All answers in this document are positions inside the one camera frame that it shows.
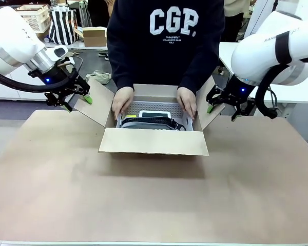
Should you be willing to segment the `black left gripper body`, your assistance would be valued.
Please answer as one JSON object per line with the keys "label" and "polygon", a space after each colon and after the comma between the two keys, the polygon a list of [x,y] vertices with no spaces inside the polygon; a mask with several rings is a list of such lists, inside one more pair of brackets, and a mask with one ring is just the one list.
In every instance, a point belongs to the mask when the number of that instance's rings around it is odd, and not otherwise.
{"label": "black left gripper body", "polygon": [[46,96],[69,96],[79,93],[79,73],[67,58],[56,61],[50,68],[36,68],[28,73],[39,78],[44,85],[28,86],[28,92],[45,93]]}

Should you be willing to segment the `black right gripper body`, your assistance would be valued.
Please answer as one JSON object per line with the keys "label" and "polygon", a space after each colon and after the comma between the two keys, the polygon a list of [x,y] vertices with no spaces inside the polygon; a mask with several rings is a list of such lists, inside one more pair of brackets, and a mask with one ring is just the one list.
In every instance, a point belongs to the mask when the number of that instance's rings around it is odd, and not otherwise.
{"label": "black right gripper body", "polygon": [[255,86],[245,83],[237,76],[233,75],[223,89],[224,100],[223,104],[235,106],[237,103],[244,103],[248,99],[253,99],[249,95],[254,90]]}

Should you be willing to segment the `person's left hand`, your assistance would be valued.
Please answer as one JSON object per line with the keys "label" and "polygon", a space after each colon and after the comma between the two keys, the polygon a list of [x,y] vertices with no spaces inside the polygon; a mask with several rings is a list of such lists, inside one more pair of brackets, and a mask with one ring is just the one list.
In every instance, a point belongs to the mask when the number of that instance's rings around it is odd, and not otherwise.
{"label": "person's left hand", "polygon": [[185,87],[177,89],[177,101],[180,107],[192,118],[195,119],[197,112],[196,96]]}

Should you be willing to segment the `person's right hand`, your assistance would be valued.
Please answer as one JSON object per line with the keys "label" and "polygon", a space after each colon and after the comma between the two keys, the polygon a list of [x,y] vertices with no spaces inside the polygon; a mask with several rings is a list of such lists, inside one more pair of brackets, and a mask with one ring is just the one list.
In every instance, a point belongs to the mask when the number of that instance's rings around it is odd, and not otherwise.
{"label": "person's right hand", "polygon": [[132,87],[123,87],[117,90],[111,106],[115,119],[118,119],[118,115],[129,107],[133,101],[133,96],[134,90]]}

